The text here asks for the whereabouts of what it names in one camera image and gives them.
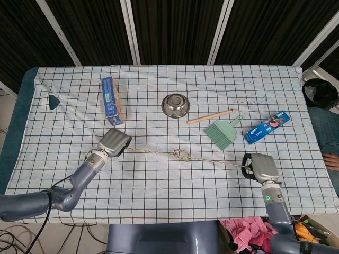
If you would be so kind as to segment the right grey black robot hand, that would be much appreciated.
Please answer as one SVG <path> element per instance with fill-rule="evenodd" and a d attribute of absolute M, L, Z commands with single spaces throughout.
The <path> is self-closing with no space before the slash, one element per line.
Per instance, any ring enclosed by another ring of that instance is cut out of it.
<path fill-rule="evenodd" d="M 261 153 L 245 153 L 241 170 L 246 179 L 255 180 L 260 184 L 277 183 L 279 179 L 279 173 L 272 156 Z"/>

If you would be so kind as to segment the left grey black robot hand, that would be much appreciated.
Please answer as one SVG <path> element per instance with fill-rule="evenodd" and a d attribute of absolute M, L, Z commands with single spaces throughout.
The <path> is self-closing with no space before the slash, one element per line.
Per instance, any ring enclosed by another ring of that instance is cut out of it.
<path fill-rule="evenodd" d="M 129 146 L 131 140 L 131 136 L 118 129 L 110 128 L 98 142 L 97 148 L 105 151 L 109 158 L 119 157 Z"/>

